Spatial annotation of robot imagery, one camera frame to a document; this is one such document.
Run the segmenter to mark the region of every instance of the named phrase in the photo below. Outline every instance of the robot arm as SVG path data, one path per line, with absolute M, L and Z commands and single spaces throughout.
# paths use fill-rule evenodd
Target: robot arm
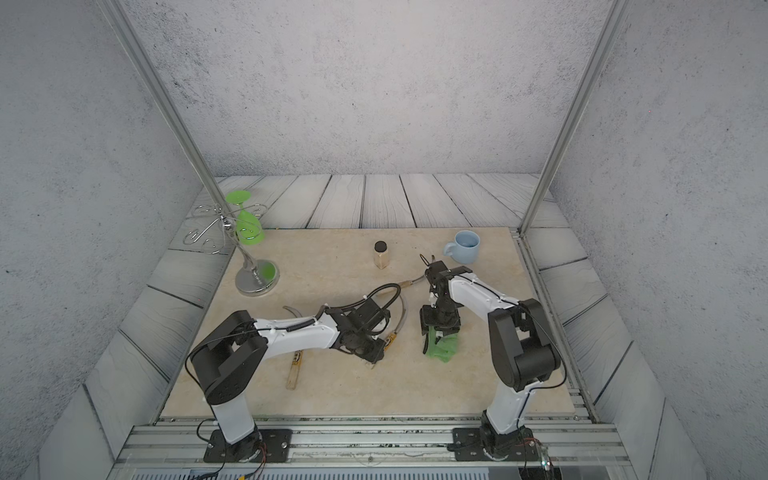
M 396 293 L 380 307 L 372 297 L 386 288 L 395 288 Z M 235 445 L 227 457 L 248 458 L 259 441 L 244 392 L 262 360 L 297 350 L 331 348 L 376 363 L 384 357 L 385 346 L 377 335 L 386 328 L 387 307 L 399 293 L 398 284 L 388 283 L 359 302 L 323 306 L 315 316 L 292 320 L 253 319 L 240 310 L 203 339 L 189 358 L 224 439 Z
M 429 327 L 445 335 L 457 333 L 461 306 L 488 319 L 491 357 L 499 384 L 493 403 L 483 414 L 482 441 L 491 454 L 519 442 L 515 430 L 525 405 L 535 388 L 560 366 L 548 325 L 532 318 L 544 319 L 541 305 L 498 292 L 465 266 L 450 270 L 436 261 L 428 264 L 425 276 L 430 283 L 430 305 L 424 305 L 420 312 L 423 333 Z M 397 289 L 396 294 L 386 305 L 373 301 L 376 292 L 391 287 Z M 244 391 L 262 360 L 302 349 L 332 348 L 376 363 L 383 358 L 385 346 L 377 336 L 386 328 L 387 307 L 399 293 L 398 284 L 386 284 L 359 302 L 324 306 L 315 316 L 292 320 L 253 319 L 241 310 L 196 346 L 190 358 L 226 440 L 227 458 L 247 460 L 257 451 L 259 432 Z M 520 340 L 517 329 L 530 336 Z

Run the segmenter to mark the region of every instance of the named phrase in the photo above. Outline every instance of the green towel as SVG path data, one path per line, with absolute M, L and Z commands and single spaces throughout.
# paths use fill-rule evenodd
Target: green towel
M 427 333 L 429 343 L 427 344 L 426 355 L 433 359 L 440 359 L 443 363 L 447 363 L 451 357 L 456 354 L 456 350 L 458 349 L 458 333 L 443 336 L 437 343 L 435 343 L 436 337 L 437 332 L 435 331 L 435 327 L 430 326 L 429 332 Z

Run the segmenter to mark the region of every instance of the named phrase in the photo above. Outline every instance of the light blue cup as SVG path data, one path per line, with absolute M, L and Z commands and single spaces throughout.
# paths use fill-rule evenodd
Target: light blue cup
M 462 230 L 456 234 L 454 241 L 445 244 L 442 254 L 451 257 L 459 263 L 473 263 L 480 253 L 480 237 L 470 230 Z

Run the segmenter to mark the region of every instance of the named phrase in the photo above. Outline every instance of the concrete wall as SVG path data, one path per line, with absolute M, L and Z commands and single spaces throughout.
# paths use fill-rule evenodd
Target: concrete wall
M 200 182 L 94 0 L 5 2 L 0 65 L 0 478 L 14 478 Z
M 538 172 L 610 0 L 124 0 L 216 175 Z
M 768 3 L 636 1 L 552 190 L 714 478 L 768 470 Z

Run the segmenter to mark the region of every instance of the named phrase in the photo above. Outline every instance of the chrome base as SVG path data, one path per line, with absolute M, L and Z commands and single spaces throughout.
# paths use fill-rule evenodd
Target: chrome base
M 277 285 L 280 271 L 269 260 L 256 260 L 256 268 L 240 269 L 235 276 L 235 286 L 243 295 L 259 296 Z

